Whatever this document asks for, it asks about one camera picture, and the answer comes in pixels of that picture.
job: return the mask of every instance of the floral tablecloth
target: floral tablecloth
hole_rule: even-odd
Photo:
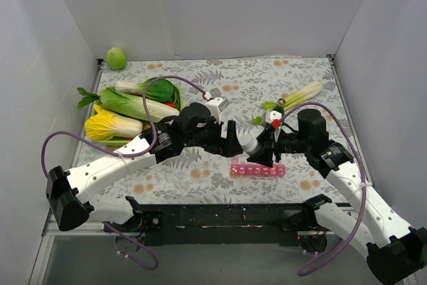
[[[225,121],[236,120],[238,134],[254,137],[262,131],[252,118],[263,113],[260,104],[286,97],[314,80],[324,90],[313,100],[327,105],[352,137],[344,106],[326,58],[245,58],[176,61],[131,61],[122,71],[103,66],[99,89],[113,85],[118,79],[145,81],[159,75],[180,75],[202,85],[215,96],[227,97],[230,105],[223,112]],[[185,83],[178,84],[184,103],[202,101],[200,94]],[[338,126],[325,111],[330,137],[347,146]],[[296,114],[288,123],[296,127]],[[78,165],[100,157],[88,146],[79,151]],[[301,155],[283,155],[286,175],[230,177],[231,160],[205,153],[200,148],[184,149],[180,156],[152,168],[139,170],[105,188],[99,197],[131,195],[142,204],[264,204],[301,203],[317,194],[325,194],[335,202],[344,197],[315,172]]]

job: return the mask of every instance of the red pepper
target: red pepper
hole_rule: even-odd
[[[165,105],[168,105],[170,107],[176,108],[176,105],[174,103],[164,103]]]

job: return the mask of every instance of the green fruit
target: green fruit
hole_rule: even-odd
[[[111,69],[123,69],[126,66],[126,55],[120,48],[111,48],[105,55],[105,61]]]

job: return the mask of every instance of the red button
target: red button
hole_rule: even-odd
[[[282,123],[281,123],[281,121],[280,121],[280,120],[275,119],[275,120],[272,122],[272,125],[273,125],[273,128],[274,128],[274,129],[276,129],[276,128],[279,128],[279,127],[282,125]]]

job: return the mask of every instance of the gray floor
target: gray floor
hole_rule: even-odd
[[[304,278],[296,273],[310,257],[281,250],[275,245],[179,245],[161,246],[154,250],[160,265],[150,272],[118,256],[114,237],[57,236],[43,283],[379,284],[363,258],[352,248],[319,272]],[[145,253],[139,251],[137,256],[149,262]]]

